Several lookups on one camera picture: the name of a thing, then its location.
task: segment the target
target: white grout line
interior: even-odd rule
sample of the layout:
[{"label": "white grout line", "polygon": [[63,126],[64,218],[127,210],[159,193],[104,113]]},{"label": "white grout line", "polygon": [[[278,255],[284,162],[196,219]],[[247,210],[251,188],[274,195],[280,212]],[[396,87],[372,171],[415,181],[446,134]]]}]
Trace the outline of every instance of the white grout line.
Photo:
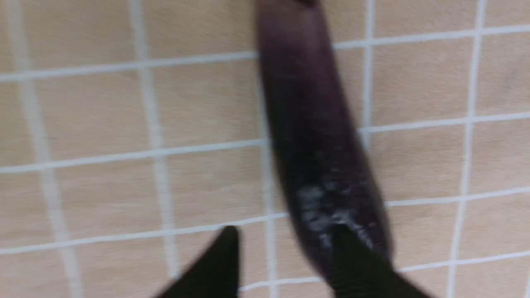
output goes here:
[{"label": "white grout line", "polygon": [[515,194],[525,194],[529,192],[530,192],[530,187],[518,187],[518,188],[497,190],[497,191],[492,191],[492,192],[483,192],[481,194],[458,196],[458,197],[386,201],[385,206],[396,207],[396,206],[415,206],[415,205],[429,205],[429,204],[449,204],[449,203],[454,203],[454,202],[486,199],[486,198],[493,198],[493,197],[515,195]]},{"label": "white grout line", "polygon": [[370,128],[372,126],[372,91],[374,66],[374,40],[375,27],[375,0],[366,1],[366,44],[364,46],[364,71],[363,71],[363,145],[365,150],[370,150]]},{"label": "white grout line", "polygon": [[460,197],[446,197],[446,198],[428,198],[428,199],[412,199],[412,200],[399,200],[399,201],[387,201],[385,202],[386,207],[398,207],[398,206],[415,206],[415,205],[429,205],[429,204],[449,204],[466,200],[465,196]]},{"label": "white grout line", "polygon": [[[417,271],[417,270],[446,267],[446,266],[451,266],[452,264],[455,264],[455,265],[479,264],[479,263],[492,262],[492,261],[505,260],[505,259],[513,259],[513,258],[521,258],[521,257],[527,257],[527,256],[530,256],[530,251],[508,253],[505,255],[491,256],[491,257],[485,257],[485,258],[459,260],[455,262],[451,262],[451,261],[435,262],[435,263],[422,264],[422,265],[417,265],[417,266],[404,267],[404,268],[398,269],[397,271],[401,273],[406,273],[406,272],[412,272],[412,271]],[[301,278],[284,278],[284,279],[278,279],[276,281],[255,282],[250,285],[241,287],[240,291],[241,292],[249,291],[255,288],[259,288],[259,287],[270,286],[271,284],[274,284],[274,285],[304,284],[304,283],[319,283],[322,281],[323,280],[321,278],[316,277],[316,276],[301,277]],[[530,290],[530,279],[528,281],[528,289]]]},{"label": "white grout line", "polygon": [[[416,35],[409,35],[409,36],[374,38],[372,41],[353,40],[353,41],[335,43],[334,48],[335,49],[362,48],[362,47],[366,47],[368,43],[370,43],[373,46],[379,46],[379,45],[392,45],[396,43],[466,38],[466,37],[475,36],[476,32],[477,32],[476,30],[462,30],[462,31],[450,31],[450,32],[434,32],[434,33],[428,33],[428,34],[416,34]],[[485,29],[479,30],[478,32],[482,35],[530,32],[530,25],[491,27],[491,28],[485,28]],[[186,64],[195,64],[195,63],[225,62],[225,61],[234,61],[234,60],[242,60],[242,59],[254,59],[256,58],[256,56],[257,55],[254,52],[234,52],[234,53],[222,53],[222,54],[214,54],[214,55],[181,57],[181,58],[151,59],[151,60],[147,60],[143,62],[127,62],[127,63],[120,63],[120,64],[90,65],[90,66],[82,66],[82,67],[44,69],[44,70],[37,70],[37,71],[28,71],[25,73],[0,73],[0,82],[19,81],[19,80],[26,80],[29,78],[49,78],[49,77],[61,77],[61,76],[73,76],[73,75],[87,75],[87,74],[96,74],[96,73],[105,73],[105,72],[129,71],[133,69],[139,69],[141,67],[164,67],[164,66],[176,66],[176,65],[186,65]]]},{"label": "white grout line", "polygon": [[[13,45],[16,59],[16,67],[22,74],[31,69],[31,55],[24,26],[22,4],[17,0],[5,2],[9,38]],[[24,112],[31,132],[35,157],[38,163],[50,160],[47,135],[43,127],[42,113],[39,108],[35,88],[31,80],[22,80],[21,98]],[[63,242],[70,239],[68,227],[64,218],[60,201],[60,192],[55,179],[53,169],[42,169],[40,172],[41,188],[48,209],[48,218],[53,230],[55,241]],[[77,257],[73,248],[62,248],[58,250],[64,265],[70,296],[72,298],[83,298],[83,282]]]},{"label": "white grout line", "polygon": [[306,283],[319,283],[322,282],[321,278],[312,276],[312,277],[299,277],[299,278],[283,278],[277,279],[275,281],[264,281],[264,282],[255,282],[250,285],[246,285],[240,288],[240,292],[245,292],[253,290],[259,287],[266,287],[271,285],[287,285],[287,284],[306,284]]},{"label": "white grout line", "polygon": [[162,148],[162,149],[148,150],[148,151],[118,153],[118,154],[101,155],[101,156],[94,156],[94,157],[82,157],[79,159],[72,159],[72,160],[50,161],[50,162],[44,162],[44,163],[38,163],[38,164],[6,166],[3,168],[0,168],[0,174],[2,173],[24,173],[24,172],[29,172],[29,171],[39,171],[42,169],[66,168],[69,166],[78,166],[78,165],[86,165],[86,164],[117,162],[117,161],[135,160],[135,159],[146,159],[150,157],[167,156],[167,155],[174,155],[174,154],[187,154],[187,153],[194,153],[194,152],[228,150],[228,149],[241,148],[241,147],[260,146],[261,144],[262,144],[262,140],[251,139],[251,140],[237,141],[237,142],[227,142],[227,143],[217,143],[217,144],[207,144],[207,145],[197,145],[197,146],[185,146],[185,147],[175,147],[175,148]]},{"label": "white grout line", "polygon": [[[478,0],[476,8],[475,33],[473,35],[473,52],[471,56],[471,65],[469,72],[469,93],[467,103],[467,122],[465,126],[465,143],[464,143],[464,160],[462,168],[462,196],[469,194],[471,166],[473,162],[473,117],[475,116],[475,103],[477,97],[477,84],[479,80],[480,56],[482,48],[482,28],[486,14],[487,0]],[[450,260],[452,264],[449,267],[447,282],[447,297],[454,298],[456,287],[456,261],[460,250],[460,240],[465,218],[466,201],[458,203],[458,211],[454,227],[454,234],[451,243]]]},{"label": "white grout line", "polygon": [[[140,62],[149,59],[149,47],[144,27],[144,16],[140,0],[129,0],[128,2],[130,21],[134,32],[137,59]],[[141,66],[139,68],[140,81],[147,122],[149,126],[149,137],[151,148],[159,150],[163,147],[162,129],[158,113],[158,105],[153,87],[153,74],[150,68]],[[156,190],[158,193],[158,205],[162,216],[162,229],[172,230],[175,228],[173,217],[173,204],[171,197],[171,185],[167,172],[167,163],[164,155],[154,157],[153,171],[155,174]],[[170,278],[175,277],[179,270],[178,250],[174,235],[164,237],[164,250],[167,263],[167,274]]]},{"label": "white grout line", "polygon": [[524,298],[530,298],[530,270],[528,270],[528,282],[526,284],[526,291],[525,291]]},{"label": "white grout line", "polygon": [[[275,233],[275,221],[270,215],[274,214],[275,211],[275,200],[273,191],[273,173],[272,173],[272,149],[269,133],[269,121],[267,118],[267,108],[265,103],[265,96],[263,86],[259,79],[256,77],[255,83],[258,86],[258,111],[260,115],[260,130],[261,138],[263,142],[261,144],[261,175],[263,183],[263,203],[265,206],[265,214],[267,215],[266,221],[266,245],[267,245],[267,267],[268,267],[268,278],[270,281],[275,281],[278,276],[276,264],[276,233]],[[278,287],[275,284],[269,285],[269,298],[278,298]]]}]

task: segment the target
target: purple eggplant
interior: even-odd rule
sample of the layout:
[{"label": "purple eggplant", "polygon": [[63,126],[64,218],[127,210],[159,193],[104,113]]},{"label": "purple eggplant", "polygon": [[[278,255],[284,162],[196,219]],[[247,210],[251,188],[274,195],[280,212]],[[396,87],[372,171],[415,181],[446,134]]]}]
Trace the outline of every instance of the purple eggplant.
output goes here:
[{"label": "purple eggplant", "polygon": [[329,282],[332,227],[392,263],[381,193],[356,134],[319,0],[255,0],[260,75],[282,192],[307,259]]}]

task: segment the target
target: tiled floor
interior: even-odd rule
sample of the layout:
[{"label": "tiled floor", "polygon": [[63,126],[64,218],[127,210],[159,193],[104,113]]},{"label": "tiled floor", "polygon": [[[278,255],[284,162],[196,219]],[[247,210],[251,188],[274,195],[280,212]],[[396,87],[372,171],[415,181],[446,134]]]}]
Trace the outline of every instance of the tiled floor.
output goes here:
[{"label": "tiled floor", "polygon": [[[398,267],[530,298],[528,1],[323,1]],[[2,297],[148,297],[227,223],[243,297],[329,296],[273,175],[250,3],[0,0]]]}]

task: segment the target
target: beige tile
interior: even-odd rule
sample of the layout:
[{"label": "beige tile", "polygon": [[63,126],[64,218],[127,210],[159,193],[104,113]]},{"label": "beige tile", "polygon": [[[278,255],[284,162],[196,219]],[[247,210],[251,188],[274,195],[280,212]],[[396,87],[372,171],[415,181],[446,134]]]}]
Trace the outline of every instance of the beige tile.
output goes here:
[{"label": "beige tile", "polygon": [[259,137],[254,61],[163,67],[154,76],[166,146]]},{"label": "beige tile", "polygon": [[34,162],[29,125],[16,83],[0,83],[0,139],[0,166]]},{"label": "beige tile", "polygon": [[54,159],[149,149],[136,72],[49,78],[36,89]]},{"label": "beige tile", "polygon": [[169,278],[162,238],[76,247],[86,298],[150,297]]},{"label": "beige tile", "polygon": [[7,16],[4,2],[0,2],[0,73],[14,71],[11,42],[7,33]]},{"label": "beige tile", "polygon": [[530,258],[460,265],[456,298],[521,298],[528,281]]},{"label": "beige tile", "polygon": [[529,24],[530,5],[527,0],[489,0],[486,27]]},{"label": "beige tile", "polygon": [[374,133],[371,143],[386,200],[460,195],[464,126]]},{"label": "beige tile", "polygon": [[146,0],[144,14],[154,58],[248,51],[254,46],[248,0]]},{"label": "beige tile", "polygon": [[417,287],[431,294],[432,298],[445,298],[447,292],[448,274],[448,267],[439,267],[411,271],[404,275]]},{"label": "beige tile", "polygon": [[272,182],[272,195],[274,196],[274,212],[287,212],[287,204],[284,199],[284,192],[276,175]]},{"label": "beige tile", "polygon": [[5,298],[68,298],[70,290],[57,250],[0,255]]},{"label": "beige tile", "polygon": [[0,247],[54,241],[38,173],[0,174]]},{"label": "beige tile", "polygon": [[252,290],[248,290],[245,292],[239,293],[240,298],[269,298],[269,288],[259,287],[259,288],[253,288]]},{"label": "beige tile", "polygon": [[178,154],[167,163],[179,227],[264,215],[258,147]]},{"label": "beige tile", "polygon": [[398,267],[449,260],[456,203],[391,207]]},{"label": "beige tile", "polygon": [[464,117],[472,39],[377,46],[374,125]]},{"label": "beige tile", "polygon": [[365,0],[323,0],[322,2],[332,41],[364,38]]},{"label": "beige tile", "polygon": [[459,258],[481,258],[528,250],[528,214],[530,194],[468,202]]},{"label": "beige tile", "polygon": [[530,73],[527,71],[530,69],[529,47],[530,33],[484,37],[476,99],[477,115],[530,111]]},{"label": "beige tile", "polygon": [[530,119],[475,124],[471,193],[528,186],[528,132]]},{"label": "beige tile", "polygon": [[135,59],[126,0],[21,2],[34,68]]},{"label": "beige tile", "polygon": [[336,52],[342,87],[357,127],[363,126],[364,50],[348,49]]},{"label": "beige tile", "polygon": [[333,296],[330,289],[322,282],[279,285],[278,291],[280,298],[323,298]]},{"label": "beige tile", "polygon": [[378,0],[375,35],[401,36],[472,29],[475,0]]},{"label": "beige tile", "polygon": [[295,238],[289,219],[275,220],[276,258],[278,278],[299,278],[316,276],[310,263],[304,257]]},{"label": "beige tile", "polygon": [[[265,239],[265,222],[257,222],[239,226],[241,239],[241,285],[268,280],[267,244]],[[207,231],[193,234],[178,235],[179,261],[182,270],[192,265],[204,250],[208,248],[220,232]]]},{"label": "beige tile", "polygon": [[64,213],[74,238],[159,230],[151,160],[57,170]]}]

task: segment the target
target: eggplant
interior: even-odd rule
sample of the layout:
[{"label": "eggplant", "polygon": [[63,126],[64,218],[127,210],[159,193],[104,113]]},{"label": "eggplant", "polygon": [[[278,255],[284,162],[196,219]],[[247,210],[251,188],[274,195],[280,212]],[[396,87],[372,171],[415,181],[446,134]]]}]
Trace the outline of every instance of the eggplant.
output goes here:
[{"label": "eggplant", "polygon": [[297,242],[328,283],[332,227],[392,264],[391,230],[342,89],[319,0],[255,0],[271,146]]}]

